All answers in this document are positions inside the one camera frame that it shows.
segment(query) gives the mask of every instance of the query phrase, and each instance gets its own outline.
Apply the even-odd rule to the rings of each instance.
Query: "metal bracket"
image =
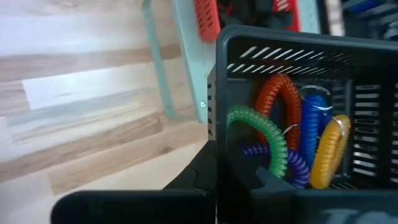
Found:
[[[152,14],[152,9],[150,7],[152,0],[144,0],[142,3],[142,13],[144,15],[145,27],[147,29],[150,52],[152,58],[154,59],[155,71],[157,76],[157,81],[159,82],[159,91],[162,97],[163,107],[166,116],[169,119],[175,118],[175,110],[170,95],[169,84],[167,83],[167,77],[165,74],[164,64],[162,56],[160,55],[159,43],[156,36],[154,17]]]

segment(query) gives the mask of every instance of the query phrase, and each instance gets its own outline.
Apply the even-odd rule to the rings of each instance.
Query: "wooden floor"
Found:
[[[139,0],[0,0],[0,223],[49,223],[81,189],[161,189],[206,142],[169,0],[153,0],[178,120]]]

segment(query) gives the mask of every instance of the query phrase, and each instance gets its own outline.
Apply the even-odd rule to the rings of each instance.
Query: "blue spiral keychain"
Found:
[[[303,105],[298,153],[311,169],[317,151],[318,136],[322,135],[326,125],[331,121],[330,110],[333,106],[327,107],[325,100],[319,95],[309,95],[304,98],[302,91],[306,88],[324,91],[327,95],[330,95],[330,92],[326,88],[316,85],[307,85],[300,89]]]

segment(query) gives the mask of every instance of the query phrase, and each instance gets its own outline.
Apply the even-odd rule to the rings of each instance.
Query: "light wood plank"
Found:
[[[9,116],[6,126],[16,144],[25,144],[66,129],[80,128],[93,123],[99,123],[101,129],[112,129],[156,111],[156,107],[144,92],[129,91]],[[108,119],[111,120],[108,122],[112,123],[111,126],[104,122]]]
[[[61,194],[206,138],[204,124],[187,123],[101,154],[54,167],[49,171],[49,179],[54,194]]]
[[[75,15],[123,10],[129,10],[132,14],[140,14],[142,1],[143,0],[0,0],[0,15]],[[172,16],[170,0],[157,1],[152,8],[156,17]]]
[[[76,141],[67,142],[0,164],[0,182],[47,169],[89,154],[150,136],[162,130],[157,113],[150,114],[114,129]]]
[[[181,58],[166,60],[169,84],[186,80]],[[153,63],[128,65],[102,70],[24,80],[30,108],[45,107],[88,100],[143,88],[157,87]]]
[[[8,216],[39,200],[52,197],[50,182],[44,172],[1,183],[0,217]]]
[[[160,48],[163,59],[181,56],[179,44]],[[0,57],[0,82],[49,77],[152,61],[149,48],[105,50],[78,54],[13,55]]]
[[[100,178],[75,190],[156,190],[164,188],[207,142],[200,140],[163,156]]]
[[[29,103],[21,82],[0,82],[0,116],[24,113],[29,110]]]
[[[141,14],[112,11],[73,16],[0,16],[0,55],[76,54],[149,46]],[[178,43],[172,16],[156,20],[159,44]]]

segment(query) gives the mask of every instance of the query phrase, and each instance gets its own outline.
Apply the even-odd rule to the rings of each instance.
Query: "black plastic surface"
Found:
[[[57,202],[51,223],[214,223],[210,200],[198,189],[77,192]]]

